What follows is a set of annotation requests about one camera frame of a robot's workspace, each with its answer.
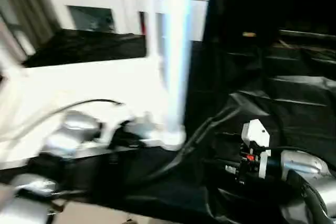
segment gray curtain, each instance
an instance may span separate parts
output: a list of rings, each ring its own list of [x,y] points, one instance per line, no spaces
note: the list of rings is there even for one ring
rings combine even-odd
[[[59,29],[45,0],[10,0],[23,32],[37,49]]]

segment black cable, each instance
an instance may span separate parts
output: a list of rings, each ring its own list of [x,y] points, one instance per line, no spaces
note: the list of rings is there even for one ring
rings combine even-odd
[[[40,119],[38,119],[35,123],[33,123],[30,127],[27,127],[25,128],[22,132],[20,132],[16,137],[14,137],[9,146],[7,147],[7,149],[9,149],[7,151],[6,154],[3,155],[3,158],[2,158],[2,166],[0,167],[0,170],[4,169],[4,166],[5,166],[5,162],[11,152],[11,150],[17,145],[17,143],[19,142],[19,140],[24,137],[25,135],[27,135],[29,132],[31,132],[33,129],[35,129],[37,126],[39,126],[41,123],[43,123],[45,120],[49,119],[50,117],[60,113],[60,112],[63,112],[65,110],[68,110],[68,109],[71,109],[73,107],[76,107],[76,106],[79,106],[81,104],[85,104],[85,103],[91,103],[91,102],[109,102],[109,103],[113,103],[115,105],[123,105],[123,103],[121,102],[117,102],[117,101],[114,101],[114,100],[110,100],[110,99],[90,99],[90,100],[84,100],[84,101],[80,101],[80,102],[75,102],[75,103],[72,103],[72,104],[69,104],[67,106],[64,106],[64,107],[61,107],[59,109],[56,109],[54,111],[51,111],[50,113],[42,116]]]
[[[270,150],[270,151],[300,151],[300,152],[305,152],[307,154],[310,154],[312,156],[316,156],[319,159],[321,159],[322,161],[324,161],[327,166],[329,167],[329,169],[333,170],[336,172],[336,166],[332,163],[330,163],[329,161],[327,161],[325,158],[316,155],[315,153],[308,151],[304,148],[300,148],[300,147],[295,147],[295,146],[277,146],[277,147],[261,147],[260,150]]]

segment black fabric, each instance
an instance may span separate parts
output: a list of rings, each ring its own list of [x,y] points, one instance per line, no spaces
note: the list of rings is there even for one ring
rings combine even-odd
[[[63,29],[23,65],[32,68],[144,56],[145,41],[142,36]]]
[[[80,33],[79,41],[91,41],[82,36]],[[45,54],[38,52],[27,65],[144,56],[143,38],[129,40],[124,47],[118,46],[111,35],[92,36],[110,36],[108,40],[95,40],[98,48],[99,41],[109,41],[102,46],[104,50],[94,50],[88,44],[92,50],[85,51],[76,46],[74,34],[71,39],[61,36],[44,49]],[[212,129],[190,147],[190,154],[179,166],[141,187],[129,185],[168,165],[176,152],[145,148],[98,157],[90,195],[77,200],[182,223],[286,223],[281,215],[286,212],[283,206],[298,200],[297,192],[276,181],[251,180],[239,185],[223,171],[220,159],[237,161],[243,124],[260,119],[270,134],[271,146],[302,147],[336,165],[335,64],[336,55],[330,51],[257,47],[224,50],[193,43],[185,114],[188,139],[210,116]],[[10,171],[2,174],[6,176],[1,181],[8,182]]]

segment wrinkled black fabric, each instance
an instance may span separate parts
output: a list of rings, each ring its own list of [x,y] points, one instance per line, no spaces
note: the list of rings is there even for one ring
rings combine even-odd
[[[54,38],[52,45],[62,44],[60,49],[50,46],[27,64],[35,67],[144,55],[142,38],[128,41],[130,44],[124,44],[121,52],[110,35],[106,39],[91,37],[80,33],[76,38],[75,33],[68,39],[58,38],[65,45]],[[90,45],[89,51],[75,50],[76,39],[78,43],[93,39],[100,50]],[[124,48],[128,45],[132,45],[130,50]],[[46,60],[51,50],[59,54]],[[189,139],[197,127],[212,118],[205,137],[190,145],[187,155],[182,155],[179,165],[169,173],[141,187],[128,185],[158,168],[172,166],[176,153],[145,148],[93,158],[92,162],[98,159],[99,166],[90,193],[75,200],[182,223],[309,223],[304,210],[293,214],[287,207],[300,200],[297,192],[280,182],[251,180],[246,186],[238,185],[223,170],[221,159],[239,160],[242,126],[258,118],[270,133],[271,146],[303,147],[336,165],[335,64],[336,55],[330,51],[257,47],[223,50],[194,43],[185,127]],[[79,161],[77,165],[87,163]],[[0,180],[8,183],[19,172],[1,172]]]
[[[218,158],[238,161],[243,124],[260,119],[270,133],[270,146],[304,148],[336,164],[335,53],[240,48],[216,50],[204,60],[216,62],[214,69],[218,72],[208,80],[208,86],[202,86],[208,87],[214,97],[212,104],[223,106],[214,113],[215,127],[212,136],[204,140],[208,144],[202,157],[210,161]],[[218,86],[209,88],[211,83]],[[240,189],[233,184],[227,189],[229,178],[218,184],[221,176],[228,177],[219,167],[220,164],[207,164],[203,170],[209,183],[206,184],[209,213],[216,220],[246,223],[253,212],[265,209],[279,217],[277,208],[291,204],[290,194],[288,197],[277,194],[279,187],[273,183],[261,187],[259,182],[251,183]],[[307,216],[296,220],[287,217],[290,223],[306,223],[302,219],[309,220]]]

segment white pole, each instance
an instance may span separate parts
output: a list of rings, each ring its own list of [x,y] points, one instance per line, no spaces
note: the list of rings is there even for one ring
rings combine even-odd
[[[167,125],[178,130],[185,111],[186,90],[190,64],[190,0],[167,0],[165,79],[169,96]]]
[[[147,0],[146,45],[147,57],[158,57],[158,31],[155,12],[155,0]]]

